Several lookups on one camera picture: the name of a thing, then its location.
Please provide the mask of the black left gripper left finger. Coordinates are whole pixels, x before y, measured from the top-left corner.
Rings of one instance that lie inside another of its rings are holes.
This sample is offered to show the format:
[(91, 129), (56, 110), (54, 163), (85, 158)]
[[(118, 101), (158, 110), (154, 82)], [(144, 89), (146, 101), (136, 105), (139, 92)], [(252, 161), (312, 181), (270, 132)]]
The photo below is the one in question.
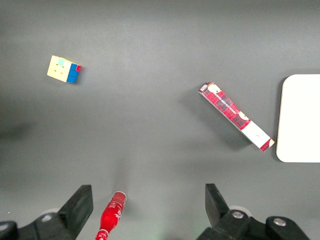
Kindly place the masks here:
[(93, 212), (91, 185), (82, 185), (57, 211), (39, 216), (18, 227), (14, 221), (0, 223), (2, 240), (75, 240)]

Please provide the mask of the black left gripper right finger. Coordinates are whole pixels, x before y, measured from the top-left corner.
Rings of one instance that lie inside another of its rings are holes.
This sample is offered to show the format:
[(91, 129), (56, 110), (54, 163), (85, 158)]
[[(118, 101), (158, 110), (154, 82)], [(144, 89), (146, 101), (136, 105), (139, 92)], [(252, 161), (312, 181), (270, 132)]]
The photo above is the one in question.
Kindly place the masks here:
[(244, 210), (230, 209), (217, 186), (205, 185), (205, 210), (211, 224), (199, 240), (308, 240), (305, 232), (291, 219), (270, 216), (265, 223)]

